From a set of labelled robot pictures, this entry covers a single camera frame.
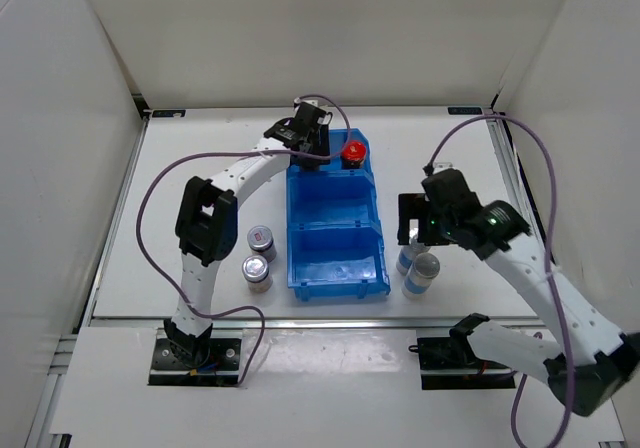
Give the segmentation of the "red lid sauce jar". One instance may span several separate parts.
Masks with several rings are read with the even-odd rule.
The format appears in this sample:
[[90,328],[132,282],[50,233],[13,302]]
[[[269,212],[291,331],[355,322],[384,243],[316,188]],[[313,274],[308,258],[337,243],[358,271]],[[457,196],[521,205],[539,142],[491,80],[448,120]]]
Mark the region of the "red lid sauce jar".
[[363,167],[368,154],[367,146],[358,140],[347,142],[341,151],[341,167],[344,170],[356,170]]

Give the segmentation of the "silver lid white shaker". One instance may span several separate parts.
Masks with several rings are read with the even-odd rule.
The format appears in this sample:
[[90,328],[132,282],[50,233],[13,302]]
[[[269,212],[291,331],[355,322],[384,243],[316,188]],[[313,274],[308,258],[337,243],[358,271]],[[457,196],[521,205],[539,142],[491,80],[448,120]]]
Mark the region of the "silver lid white shaker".
[[396,269],[401,275],[406,275],[411,268],[415,258],[421,254],[428,252],[430,247],[418,241],[416,235],[409,237],[409,242],[402,245],[396,260]]

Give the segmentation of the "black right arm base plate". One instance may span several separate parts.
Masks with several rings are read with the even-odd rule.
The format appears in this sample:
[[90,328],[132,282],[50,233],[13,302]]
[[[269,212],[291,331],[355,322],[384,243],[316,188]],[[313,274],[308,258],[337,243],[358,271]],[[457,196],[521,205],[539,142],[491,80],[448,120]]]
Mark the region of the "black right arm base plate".
[[408,351],[418,358],[424,391],[500,390],[516,385],[513,370],[496,362],[469,361],[449,338],[418,338]]

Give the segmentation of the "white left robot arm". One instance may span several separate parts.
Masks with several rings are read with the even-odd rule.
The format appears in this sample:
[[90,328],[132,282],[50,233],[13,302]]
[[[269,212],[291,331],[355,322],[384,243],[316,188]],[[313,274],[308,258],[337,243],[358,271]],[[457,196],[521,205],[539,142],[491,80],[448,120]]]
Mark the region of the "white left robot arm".
[[303,302],[383,299],[391,292],[374,177],[363,136],[330,133],[329,112],[309,101],[266,130],[250,154],[211,179],[191,178],[175,232],[182,254],[181,299],[164,323],[188,368],[211,359],[211,307],[221,262],[238,239],[244,202],[272,176],[286,174],[287,284]]

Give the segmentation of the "white lid spice jar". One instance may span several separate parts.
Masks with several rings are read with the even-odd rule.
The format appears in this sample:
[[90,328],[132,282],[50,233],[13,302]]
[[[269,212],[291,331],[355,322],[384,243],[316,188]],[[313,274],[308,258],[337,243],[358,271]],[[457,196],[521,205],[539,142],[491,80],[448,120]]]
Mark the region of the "white lid spice jar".
[[273,283],[268,261],[261,255],[251,255],[242,264],[242,274],[250,291],[267,292]]
[[277,257],[277,248],[272,231],[264,225],[252,227],[247,233],[247,242],[250,250],[262,256],[268,263],[272,263]]

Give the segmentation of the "silver lid blue-striped shaker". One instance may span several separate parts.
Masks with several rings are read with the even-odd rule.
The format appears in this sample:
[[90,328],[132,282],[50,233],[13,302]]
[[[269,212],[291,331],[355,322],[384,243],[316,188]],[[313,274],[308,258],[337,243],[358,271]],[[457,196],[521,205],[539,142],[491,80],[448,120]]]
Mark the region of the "silver lid blue-striped shaker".
[[422,297],[439,273],[440,261],[434,254],[418,254],[405,275],[402,293],[410,299]]

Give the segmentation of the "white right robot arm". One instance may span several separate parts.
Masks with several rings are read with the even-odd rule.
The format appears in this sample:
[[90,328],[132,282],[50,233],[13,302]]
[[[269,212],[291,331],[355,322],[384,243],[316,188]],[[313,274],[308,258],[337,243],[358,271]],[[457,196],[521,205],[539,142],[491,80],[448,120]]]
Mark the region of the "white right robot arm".
[[561,273],[509,203],[481,204],[454,168],[426,170],[416,197],[420,241],[473,252],[506,280],[552,333],[536,340],[473,313],[449,331],[449,355],[460,367],[494,361],[546,384],[556,399],[588,417],[639,369],[639,336],[599,313]]

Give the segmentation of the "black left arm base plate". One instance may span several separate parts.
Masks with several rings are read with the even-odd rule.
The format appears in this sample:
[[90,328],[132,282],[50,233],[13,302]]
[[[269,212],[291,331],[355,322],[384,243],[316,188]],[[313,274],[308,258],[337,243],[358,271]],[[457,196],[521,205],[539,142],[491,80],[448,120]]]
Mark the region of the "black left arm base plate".
[[147,384],[164,387],[233,387],[240,378],[242,335],[214,330],[202,355],[177,355],[166,334],[156,333]]

